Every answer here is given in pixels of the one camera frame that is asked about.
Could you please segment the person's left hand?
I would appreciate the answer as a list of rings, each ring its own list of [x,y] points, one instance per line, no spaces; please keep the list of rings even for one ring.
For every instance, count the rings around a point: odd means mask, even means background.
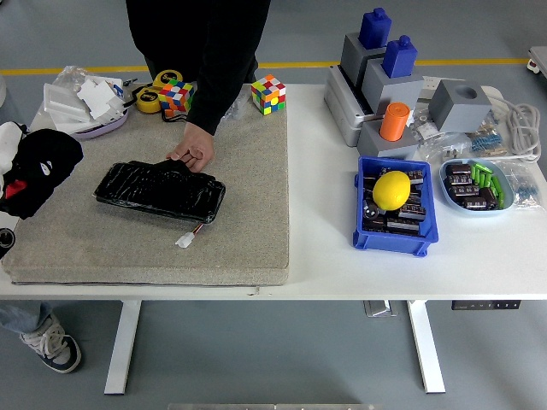
[[[187,122],[183,137],[166,155],[173,161],[182,161],[193,173],[200,173],[215,157],[214,138],[199,126]]]

